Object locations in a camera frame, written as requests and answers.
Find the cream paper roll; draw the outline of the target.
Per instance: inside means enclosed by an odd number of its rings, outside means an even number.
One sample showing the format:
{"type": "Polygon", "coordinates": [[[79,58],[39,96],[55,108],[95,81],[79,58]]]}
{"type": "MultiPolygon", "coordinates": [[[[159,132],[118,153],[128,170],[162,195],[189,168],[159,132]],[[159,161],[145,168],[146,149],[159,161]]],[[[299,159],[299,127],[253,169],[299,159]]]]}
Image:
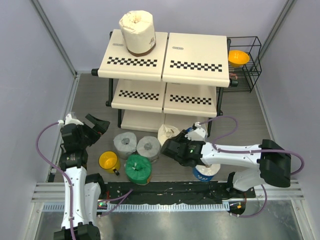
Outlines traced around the cream paper roll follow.
{"type": "Polygon", "coordinates": [[[157,139],[161,146],[164,145],[165,141],[176,137],[181,131],[172,125],[162,124],[157,132],[157,139]]]}

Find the cream roll with brown band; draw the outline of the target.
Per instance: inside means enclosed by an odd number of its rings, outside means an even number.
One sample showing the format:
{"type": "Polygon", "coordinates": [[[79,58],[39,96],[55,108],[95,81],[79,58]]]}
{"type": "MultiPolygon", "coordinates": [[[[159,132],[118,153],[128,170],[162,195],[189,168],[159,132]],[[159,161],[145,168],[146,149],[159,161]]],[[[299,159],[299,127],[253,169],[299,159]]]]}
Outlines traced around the cream roll with brown band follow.
{"type": "Polygon", "coordinates": [[[134,56],[148,55],[156,46],[153,15],[145,10],[132,10],[119,20],[127,50],[134,56]]]}

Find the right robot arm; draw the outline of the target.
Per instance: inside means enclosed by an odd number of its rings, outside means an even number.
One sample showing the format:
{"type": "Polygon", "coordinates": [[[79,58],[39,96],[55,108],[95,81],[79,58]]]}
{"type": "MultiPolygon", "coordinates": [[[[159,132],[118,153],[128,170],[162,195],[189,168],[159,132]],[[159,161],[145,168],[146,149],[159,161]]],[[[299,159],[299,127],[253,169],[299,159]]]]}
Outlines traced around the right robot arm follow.
{"type": "Polygon", "coordinates": [[[160,152],[184,167],[217,164],[244,167],[245,170],[231,172],[227,178],[225,191],[233,198],[263,184],[278,188],[291,185],[291,155],[272,140],[247,146],[214,145],[193,140],[182,131],[167,139],[160,152]]]}

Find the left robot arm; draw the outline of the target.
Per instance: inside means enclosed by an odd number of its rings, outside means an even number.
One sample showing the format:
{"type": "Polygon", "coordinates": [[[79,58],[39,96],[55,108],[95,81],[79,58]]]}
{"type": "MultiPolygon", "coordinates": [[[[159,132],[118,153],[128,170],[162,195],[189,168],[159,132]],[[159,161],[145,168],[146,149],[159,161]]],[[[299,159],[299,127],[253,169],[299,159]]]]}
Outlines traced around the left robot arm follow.
{"type": "Polygon", "coordinates": [[[86,119],[93,127],[68,113],[60,129],[62,144],[59,167],[64,180],[64,215],[61,229],[53,234],[55,240],[99,240],[96,224],[98,200],[107,188],[99,173],[87,174],[87,147],[95,144],[108,130],[110,122],[91,114],[86,119]]]}

